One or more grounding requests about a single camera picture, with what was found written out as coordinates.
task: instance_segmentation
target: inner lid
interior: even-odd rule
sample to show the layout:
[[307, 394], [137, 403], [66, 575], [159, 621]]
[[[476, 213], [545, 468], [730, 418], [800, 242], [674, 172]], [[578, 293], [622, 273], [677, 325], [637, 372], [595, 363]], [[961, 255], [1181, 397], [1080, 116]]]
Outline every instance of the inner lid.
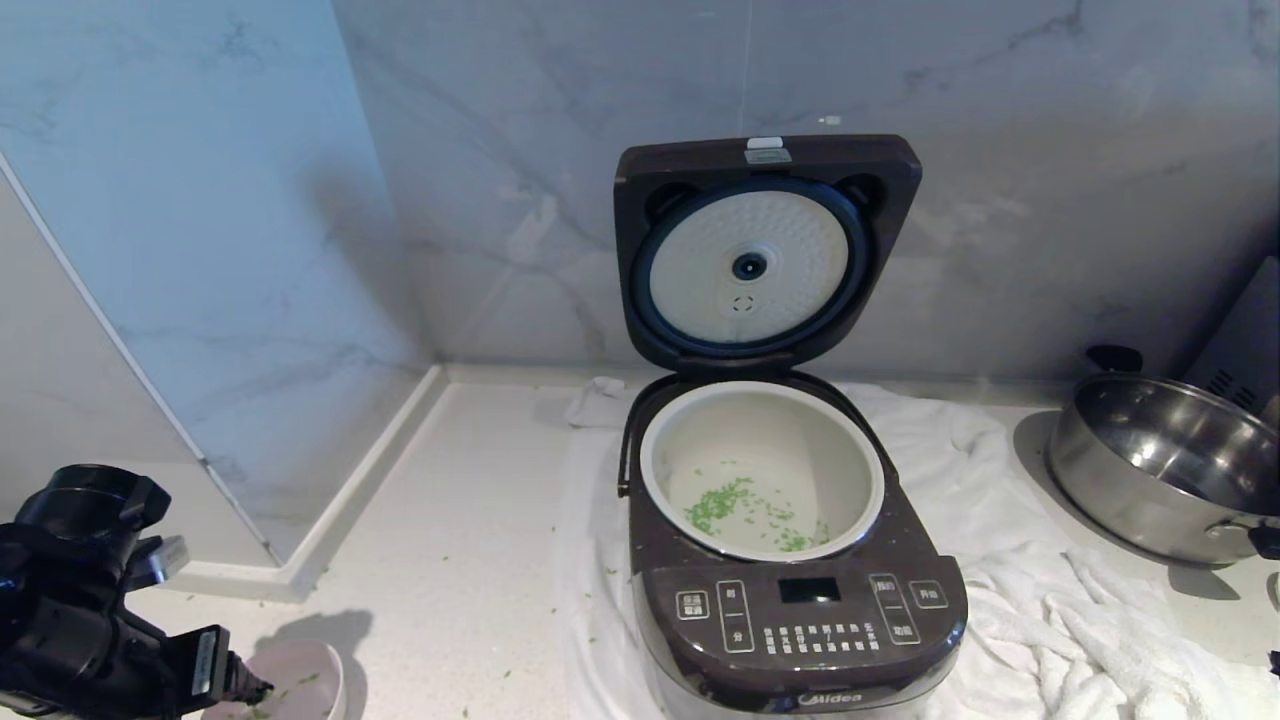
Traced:
[[636, 284], [657, 329], [710, 355], [767, 352], [823, 325], [864, 272], [856, 208], [796, 178], [698, 196], [648, 238]]

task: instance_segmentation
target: rice cooker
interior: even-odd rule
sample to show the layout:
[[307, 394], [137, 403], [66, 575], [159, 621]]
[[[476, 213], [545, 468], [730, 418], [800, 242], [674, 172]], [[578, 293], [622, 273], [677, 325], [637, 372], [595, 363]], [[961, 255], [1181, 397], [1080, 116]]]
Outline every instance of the rice cooker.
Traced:
[[618, 495], [650, 683], [672, 716], [865, 716], [955, 664], [955, 559], [858, 409], [795, 369], [849, 333], [919, 183], [896, 136], [622, 154], [627, 332], [672, 374], [631, 406]]

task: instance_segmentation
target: pot handle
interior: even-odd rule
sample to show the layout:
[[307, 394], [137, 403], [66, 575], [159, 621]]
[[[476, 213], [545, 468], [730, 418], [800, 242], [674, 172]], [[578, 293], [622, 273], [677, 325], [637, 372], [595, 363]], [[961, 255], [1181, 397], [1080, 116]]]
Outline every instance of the pot handle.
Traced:
[[1123, 345], [1094, 345], [1084, 356], [1108, 373], [1142, 372], [1142, 352]]
[[1257, 550], [1262, 557], [1280, 560], [1280, 528], [1268, 528], [1266, 525], [1249, 528], [1249, 542], [1253, 543], [1253, 550]]

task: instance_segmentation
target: white towel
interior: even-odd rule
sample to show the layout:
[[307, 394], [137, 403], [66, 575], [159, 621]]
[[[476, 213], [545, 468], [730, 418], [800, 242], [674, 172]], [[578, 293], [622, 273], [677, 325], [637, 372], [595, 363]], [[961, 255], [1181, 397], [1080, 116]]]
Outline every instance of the white towel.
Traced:
[[961, 571], [969, 628], [928, 720], [1280, 717], [1275, 678], [1181, 638], [1160, 588], [1093, 553], [1024, 546]]
[[[1070, 547], [1010, 471], [1004, 425], [964, 406], [845, 389], [897, 465], [938, 551], [961, 562], [969, 628], [925, 720], [1280, 717], [1276, 683], [1183, 639], [1161, 589]], [[576, 427], [557, 532], [558, 607], [575, 720], [669, 717], [645, 685], [614, 492], [634, 393], [598, 378]]]

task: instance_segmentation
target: rice cooker lid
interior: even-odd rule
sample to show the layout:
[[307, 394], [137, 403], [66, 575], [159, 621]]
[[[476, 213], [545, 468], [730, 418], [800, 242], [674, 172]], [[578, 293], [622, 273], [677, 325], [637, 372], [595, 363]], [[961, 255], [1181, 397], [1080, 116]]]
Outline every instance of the rice cooker lid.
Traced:
[[861, 313], [919, 178], [893, 136], [627, 150], [614, 222], [632, 343], [677, 372], [826, 352]]

